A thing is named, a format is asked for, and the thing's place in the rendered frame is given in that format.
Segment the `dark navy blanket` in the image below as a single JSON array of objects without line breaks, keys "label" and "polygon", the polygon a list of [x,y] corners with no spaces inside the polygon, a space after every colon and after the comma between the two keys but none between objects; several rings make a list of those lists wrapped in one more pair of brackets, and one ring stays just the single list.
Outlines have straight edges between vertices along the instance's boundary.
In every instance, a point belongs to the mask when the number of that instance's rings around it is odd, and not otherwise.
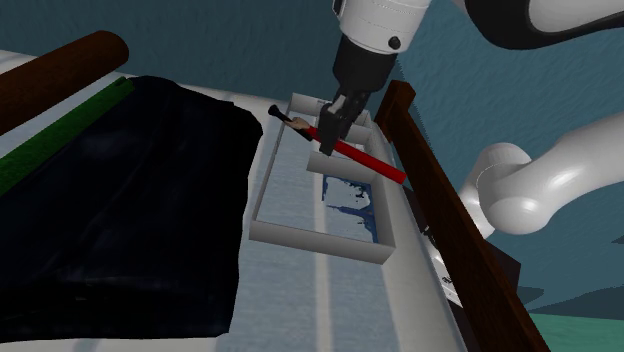
[{"label": "dark navy blanket", "polygon": [[239,229],[263,130],[253,114],[157,77],[0,196],[0,341],[67,328],[226,333]]}]

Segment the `blue and white card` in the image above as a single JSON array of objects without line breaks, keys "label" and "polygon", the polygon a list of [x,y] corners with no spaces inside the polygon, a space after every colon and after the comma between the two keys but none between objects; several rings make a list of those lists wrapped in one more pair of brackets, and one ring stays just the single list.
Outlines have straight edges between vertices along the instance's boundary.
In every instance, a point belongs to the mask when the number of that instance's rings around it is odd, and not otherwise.
[{"label": "blue and white card", "polygon": [[377,243],[372,188],[369,184],[324,175],[321,201],[329,229],[338,236]]}]

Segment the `red handled black tool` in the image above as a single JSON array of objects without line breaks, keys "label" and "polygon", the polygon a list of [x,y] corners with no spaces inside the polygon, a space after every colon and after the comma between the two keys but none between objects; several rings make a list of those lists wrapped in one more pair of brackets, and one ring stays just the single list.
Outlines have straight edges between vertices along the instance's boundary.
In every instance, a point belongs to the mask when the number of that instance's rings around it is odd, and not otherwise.
[{"label": "red handled black tool", "polygon": [[[268,114],[280,119],[283,123],[294,129],[299,135],[307,139],[308,141],[316,140],[321,142],[318,135],[318,131],[315,127],[312,127],[305,120],[301,118],[295,118],[291,120],[279,108],[273,104],[268,109]],[[384,177],[391,179],[397,184],[403,184],[407,175],[399,169],[363,152],[353,146],[338,140],[334,145],[334,150],[347,156],[353,161],[375,171],[376,173],[383,175]]]}]

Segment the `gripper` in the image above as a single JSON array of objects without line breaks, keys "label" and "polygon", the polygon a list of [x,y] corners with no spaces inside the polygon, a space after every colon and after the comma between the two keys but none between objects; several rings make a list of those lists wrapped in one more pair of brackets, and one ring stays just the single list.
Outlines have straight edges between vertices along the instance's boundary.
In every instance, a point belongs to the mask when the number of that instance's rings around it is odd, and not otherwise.
[{"label": "gripper", "polygon": [[[397,54],[366,50],[342,35],[333,64],[339,89],[332,103],[320,111],[317,133],[319,151],[330,156],[339,138],[349,133],[368,103],[370,93],[381,90],[392,71]],[[351,100],[348,94],[353,93]]]}]

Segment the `brown bolster cushion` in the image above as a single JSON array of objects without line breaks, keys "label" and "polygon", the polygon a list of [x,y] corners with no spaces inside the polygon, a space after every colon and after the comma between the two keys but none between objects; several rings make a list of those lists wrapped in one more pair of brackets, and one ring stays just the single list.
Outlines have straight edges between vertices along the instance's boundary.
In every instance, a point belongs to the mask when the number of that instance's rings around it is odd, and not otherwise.
[{"label": "brown bolster cushion", "polygon": [[115,71],[129,48],[99,30],[0,74],[0,136]]}]

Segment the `white divided tray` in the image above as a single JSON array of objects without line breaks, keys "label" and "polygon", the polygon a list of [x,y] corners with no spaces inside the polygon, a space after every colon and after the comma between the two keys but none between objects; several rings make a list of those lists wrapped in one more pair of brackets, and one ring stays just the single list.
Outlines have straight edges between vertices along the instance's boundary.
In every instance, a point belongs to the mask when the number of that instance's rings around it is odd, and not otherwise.
[{"label": "white divided tray", "polygon": [[[372,188],[378,242],[338,236],[329,229],[321,201],[323,176],[367,183]],[[396,184],[336,152],[326,156],[316,141],[279,125],[277,139],[254,206],[251,240],[382,264],[395,250],[387,190]]]}]

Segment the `green roll cushion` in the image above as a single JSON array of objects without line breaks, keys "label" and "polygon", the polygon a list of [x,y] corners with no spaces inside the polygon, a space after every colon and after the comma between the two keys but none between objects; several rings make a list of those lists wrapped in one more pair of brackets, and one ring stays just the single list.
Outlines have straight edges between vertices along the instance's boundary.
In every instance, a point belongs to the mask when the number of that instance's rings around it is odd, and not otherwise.
[{"label": "green roll cushion", "polygon": [[134,90],[121,77],[0,158],[0,196],[61,150]]}]

